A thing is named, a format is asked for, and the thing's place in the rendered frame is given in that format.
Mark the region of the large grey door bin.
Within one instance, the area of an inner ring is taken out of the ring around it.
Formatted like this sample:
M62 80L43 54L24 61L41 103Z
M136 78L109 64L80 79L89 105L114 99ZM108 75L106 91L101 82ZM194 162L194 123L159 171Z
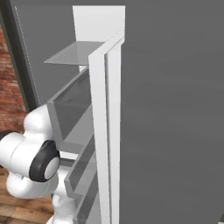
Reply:
M88 68L52 97L47 108L58 150L79 154L94 134Z

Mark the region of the small grey door bin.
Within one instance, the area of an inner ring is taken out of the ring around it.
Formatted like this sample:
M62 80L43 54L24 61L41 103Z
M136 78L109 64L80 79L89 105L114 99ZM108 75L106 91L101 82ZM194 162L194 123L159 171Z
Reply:
M95 173L95 135L92 135L65 177L67 196L74 199L86 194Z
M80 204L73 217L73 224L86 224L98 193L98 176L94 175L87 192L81 197Z

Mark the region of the grey fridge door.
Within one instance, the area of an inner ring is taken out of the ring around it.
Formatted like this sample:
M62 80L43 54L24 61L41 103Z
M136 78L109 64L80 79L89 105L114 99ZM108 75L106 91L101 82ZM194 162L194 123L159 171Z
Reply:
M47 0L125 8L119 224L224 215L224 0Z

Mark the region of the grey fridge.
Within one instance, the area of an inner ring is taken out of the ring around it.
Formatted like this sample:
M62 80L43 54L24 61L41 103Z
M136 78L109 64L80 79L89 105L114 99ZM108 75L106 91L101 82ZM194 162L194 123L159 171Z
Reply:
M45 61L75 41L73 0L0 0L0 20L28 111L47 103L80 66Z

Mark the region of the clear glass door shelf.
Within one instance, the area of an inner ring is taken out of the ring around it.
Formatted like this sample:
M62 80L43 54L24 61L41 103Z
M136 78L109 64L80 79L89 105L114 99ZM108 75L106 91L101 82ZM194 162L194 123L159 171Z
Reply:
M102 42L75 41L45 61L46 64L87 66L88 55L102 45Z

